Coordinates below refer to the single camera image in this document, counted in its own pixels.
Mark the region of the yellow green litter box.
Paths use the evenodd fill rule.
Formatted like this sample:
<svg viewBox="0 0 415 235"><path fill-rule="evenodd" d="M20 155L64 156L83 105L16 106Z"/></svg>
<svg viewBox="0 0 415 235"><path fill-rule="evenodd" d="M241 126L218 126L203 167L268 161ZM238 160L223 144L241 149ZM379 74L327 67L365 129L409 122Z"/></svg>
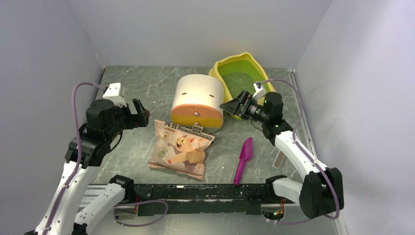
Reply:
<svg viewBox="0 0 415 235"><path fill-rule="evenodd" d="M263 67L248 52L215 62L208 74L222 83L224 103L238 97L243 91L254 95L256 82L268 79Z"/></svg>

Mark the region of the white orange cylindrical bin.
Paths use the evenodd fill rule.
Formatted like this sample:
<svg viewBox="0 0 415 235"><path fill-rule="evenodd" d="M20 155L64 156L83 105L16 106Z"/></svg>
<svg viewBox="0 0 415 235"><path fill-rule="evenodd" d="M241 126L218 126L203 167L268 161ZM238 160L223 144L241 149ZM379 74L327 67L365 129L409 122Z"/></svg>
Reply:
<svg viewBox="0 0 415 235"><path fill-rule="evenodd" d="M177 83L170 119L175 124L203 127L205 133L218 131L224 121L224 87L216 78L203 74L189 74Z"/></svg>

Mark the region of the pink cat litter bag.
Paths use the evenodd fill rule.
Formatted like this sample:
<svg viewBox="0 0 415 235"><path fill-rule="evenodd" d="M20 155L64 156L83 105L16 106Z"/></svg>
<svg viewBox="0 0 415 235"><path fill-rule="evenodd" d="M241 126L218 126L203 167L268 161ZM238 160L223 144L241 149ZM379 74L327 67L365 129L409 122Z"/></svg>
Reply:
<svg viewBox="0 0 415 235"><path fill-rule="evenodd" d="M215 136L204 133L198 125L190 128L161 120L154 121L154 130L157 141L148 161L150 168L165 168L205 179L205 150Z"/></svg>

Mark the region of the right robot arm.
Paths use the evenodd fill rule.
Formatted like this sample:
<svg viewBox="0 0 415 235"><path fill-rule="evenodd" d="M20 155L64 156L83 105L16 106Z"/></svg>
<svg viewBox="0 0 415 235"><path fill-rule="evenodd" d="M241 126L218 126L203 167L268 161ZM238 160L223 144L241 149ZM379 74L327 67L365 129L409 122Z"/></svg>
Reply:
<svg viewBox="0 0 415 235"><path fill-rule="evenodd" d="M266 180L264 197L275 203L284 198L299 204L309 219L328 216L338 218L344 208L343 178L339 169L329 168L297 139L294 129L283 119L283 101L276 92L266 93L263 105L257 104L247 91L220 105L224 111L243 120L262 124L262 133L293 164L301 176L301 183L284 175Z"/></svg>

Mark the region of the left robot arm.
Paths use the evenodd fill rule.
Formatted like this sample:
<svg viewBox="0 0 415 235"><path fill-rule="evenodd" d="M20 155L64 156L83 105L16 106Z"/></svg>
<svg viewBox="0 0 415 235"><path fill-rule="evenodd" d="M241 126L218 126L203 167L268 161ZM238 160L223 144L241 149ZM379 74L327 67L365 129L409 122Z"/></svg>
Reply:
<svg viewBox="0 0 415 235"><path fill-rule="evenodd" d="M134 181L116 175L81 211L80 204L95 171L112 151L111 144L124 130L146 127L150 112L139 99L133 99L136 113L128 104L111 99L93 101L86 111L87 121L76 131L65 154L64 169L52 202L40 224L30 235L89 235L103 216L116 204L136 199Z"/></svg>

